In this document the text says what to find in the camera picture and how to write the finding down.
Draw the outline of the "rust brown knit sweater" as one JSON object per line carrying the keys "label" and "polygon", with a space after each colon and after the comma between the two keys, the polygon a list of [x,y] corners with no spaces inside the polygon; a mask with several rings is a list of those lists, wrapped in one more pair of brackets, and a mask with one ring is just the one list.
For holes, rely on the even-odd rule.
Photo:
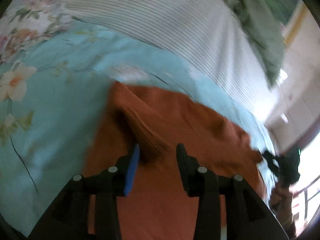
{"label": "rust brown knit sweater", "polygon": [[263,158],[241,127],[182,93],[115,82],[84,175],[99,174],[139,145],[133,189],[117,201],[123,239],[193,238],[199,200],[183,189],[179,143],[200,165],[220,176],[240,174],[266,196],[257,167]]}

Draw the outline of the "light blue floral sheet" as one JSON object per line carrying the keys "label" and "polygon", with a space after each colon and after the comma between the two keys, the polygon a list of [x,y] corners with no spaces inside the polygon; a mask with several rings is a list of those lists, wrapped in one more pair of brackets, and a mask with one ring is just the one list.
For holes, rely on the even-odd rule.
{"label": "light blue floral sheet", "polygon": [[35,67],[21,101],[1,102],[1,214],[28,235],[80,173],[113,81],[188,95],[231,120],[257,150],[274,149],[264,125],[185,59],[99,25],[76,21],[1,65]]}

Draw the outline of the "white floral cloth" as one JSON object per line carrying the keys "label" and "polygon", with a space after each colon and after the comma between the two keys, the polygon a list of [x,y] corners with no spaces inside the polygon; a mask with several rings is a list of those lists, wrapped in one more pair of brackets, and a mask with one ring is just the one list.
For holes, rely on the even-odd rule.
{"label": "white floral cloth", "polygon": [[1,64],[66,31],[72,22],[65,0],[12,0],[1,16]]}

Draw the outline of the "gold framed landscape picture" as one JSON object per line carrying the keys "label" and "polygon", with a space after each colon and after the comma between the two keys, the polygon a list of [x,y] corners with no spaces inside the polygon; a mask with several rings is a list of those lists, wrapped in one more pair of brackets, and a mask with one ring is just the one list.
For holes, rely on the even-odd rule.
{"label": "gold framed landscape picture", "polygon": [[265,0],[272,15],[280,23],[285,46],[291,46],[307,13],[302,0]]}

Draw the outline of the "striped white pillow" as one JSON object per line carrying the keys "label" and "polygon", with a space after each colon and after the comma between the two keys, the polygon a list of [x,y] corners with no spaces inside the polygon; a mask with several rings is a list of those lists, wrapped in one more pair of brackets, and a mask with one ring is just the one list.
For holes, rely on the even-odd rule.
{"label": "striped white pillow", "polygon": [[65,0],[79,20],[104,25],[186,59],[259,121],[278,98],[241,24],[223,0]]}

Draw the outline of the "green pillow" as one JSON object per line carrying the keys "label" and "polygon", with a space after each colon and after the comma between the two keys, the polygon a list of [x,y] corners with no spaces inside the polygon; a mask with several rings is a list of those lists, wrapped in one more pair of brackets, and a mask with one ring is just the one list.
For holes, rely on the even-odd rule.
{"label": "green pillow", "polygon": [[265,0],[223,0],[237,16],[270,88],[277,84],[285,44],[280,23]]}

